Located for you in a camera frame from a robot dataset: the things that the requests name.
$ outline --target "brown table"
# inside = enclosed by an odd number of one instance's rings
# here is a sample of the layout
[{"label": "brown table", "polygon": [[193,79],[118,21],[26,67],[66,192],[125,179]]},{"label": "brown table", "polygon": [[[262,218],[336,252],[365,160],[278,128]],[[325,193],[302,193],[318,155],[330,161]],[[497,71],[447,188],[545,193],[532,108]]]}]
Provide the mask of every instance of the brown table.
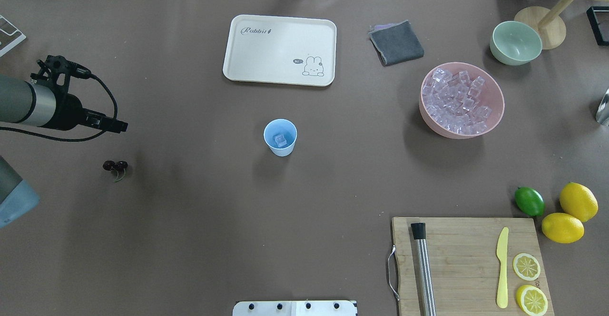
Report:
[{"label": "brown table", "polygon": [[[605,314],[609,128],[593,113],[609,49],[594,41],[591,4],[569,6],[565,42],[530,64],[502,65],[489,50],[498,23],[557,1],[0,0],[28,36],[0,73],[28,79],[37,59],[61,54],[107,83],[129,123],[85,143],[2,133],[2,155],[42,199],[0,231],[0,313],[227,316],[241,300],[340,298],[363,316],[395,315],[391,217],[522,217],[517,186],[540,191],[550,213],[576,181],[600,212],[574,244],[539,233],[550,293],[559,316]],[[333,84],[227,80],[239,14],[335,22]],[[383,67],[368,27],[404,19],[425,56]],[[505,115],[489,134],[450,140],[422,121],[422,77],[450,61],[500,83]],[[111,114],[94,81],[70,91]],[[280,117],[299,132],[287,158],[262,139]],[[130,163],[126,179],[113,183],[109,159]]]}]

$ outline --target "yellow knife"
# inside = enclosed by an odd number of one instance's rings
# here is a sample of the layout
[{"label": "yellow knife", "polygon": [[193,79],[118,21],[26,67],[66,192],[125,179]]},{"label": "yellow knife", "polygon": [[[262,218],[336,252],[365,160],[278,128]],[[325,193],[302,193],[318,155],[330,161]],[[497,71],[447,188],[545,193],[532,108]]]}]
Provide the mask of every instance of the yellow knife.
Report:
[{"label": "yellow knife", "polygon": [[503,227],[497,241],[497,258],[501,263],[499,273],[499,287],[497,287],[497,306],[501,309],[507,307],[507,234],[508,227]]}]

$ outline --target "pink bowl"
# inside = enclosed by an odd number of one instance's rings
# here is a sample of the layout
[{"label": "pink bowl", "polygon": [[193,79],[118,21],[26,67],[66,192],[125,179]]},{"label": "pink bowl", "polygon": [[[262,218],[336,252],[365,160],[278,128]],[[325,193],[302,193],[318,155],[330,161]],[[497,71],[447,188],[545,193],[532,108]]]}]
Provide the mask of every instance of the pink bowl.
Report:
[{"label": "pink bowl", "polygon": [[[489,108],[491,108],[493,110],[493,112],[487,119],[487,125],[489,127],[484,132],[481,132],[478,134],[473,134],[473,135],[459,134],[457,132],[450,131],[450,130],[440,126],[436,121],[434,121],[431,118],[431,116],[429,116],[429,113],[425,109],[425,106],[423,105],[423,102],[422,102],[422,87],[424,85],[425,80],[427,80],[429,77],[431,77],[433,75],[433,72],[435,71],[435,69],[438,69],[438,68],[447,69],[453,75],[455,75],[455,74],[459,73],[459,71],[463,71],[465,69],[468,71],[468,73],[470,74],[470,77],[472,77],[472,79],[480,76],[486,80],[486,82],[483,86],[483,89],[482,89],[482,93],[480,94],[480,104],[489,106]],[[421,90],[419,92],[419,111],[421,112],[421,116],[422,116],[423,120],[425,121],[425,123],[427,123],[427,125],[434,132],[437,132],[438,134],[440,134],[441,136],[445,136],[446,138],[474,138],[476,136],[487,134],[487,132],[490,132],[491,130],[493,130],[498,125],[498,123],[501,121],[504,110],[505,110],[505,101],[503,99],[503,93],[501,92],[501,89],[499,88],[499,84],[497,84],[497,82],[493,79],[493,77],[491,77],[489,75],[489,73],[486,73],[485,71],[483,71],[483,69],[480,69],[479,67],[476,67],[474,65],[465,64],[465,62],[447,62],[446,64],[441,64],[441,65],[438,65],[437,67],[434,67],[431,71],[429,71],[429,73],[422,80]]]}]

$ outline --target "gray cloth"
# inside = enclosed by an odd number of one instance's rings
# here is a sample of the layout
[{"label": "gray cloth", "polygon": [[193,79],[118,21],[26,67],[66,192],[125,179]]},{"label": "gray cloth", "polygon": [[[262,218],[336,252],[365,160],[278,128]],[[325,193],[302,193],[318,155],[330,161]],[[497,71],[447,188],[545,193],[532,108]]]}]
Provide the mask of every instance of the gray cloth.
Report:
[{"label": "gray cloth", "polygon": [[381,30],[372,30],[369,34],[385,65],[398,64],[424,55],[421,43],[408,20]]}]

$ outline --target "cutting board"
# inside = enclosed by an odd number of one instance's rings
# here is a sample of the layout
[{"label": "cutting board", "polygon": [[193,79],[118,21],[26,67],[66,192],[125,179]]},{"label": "cutting board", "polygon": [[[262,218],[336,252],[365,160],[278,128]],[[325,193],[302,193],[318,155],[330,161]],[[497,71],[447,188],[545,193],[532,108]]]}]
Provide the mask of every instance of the cutting board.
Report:
[{"label": "cutting board", "polygon": [[[424,222],[435,309],[440,316],[524,316],[516,303],[516,289],[539,287],[548,297],[547,316],[554,316],[552,299],[535,224],[531,218],[394,217],[393,243],[398,266],[400,315],[422,315],[418,294],[417,245],[410,224]],[[500,262],[495,255],[503,227],[510,229],[507,244],[508,305],[496,304]],[[536,281],[520,279],[511,262],[519,253],[533,255],[541,266]]]}]

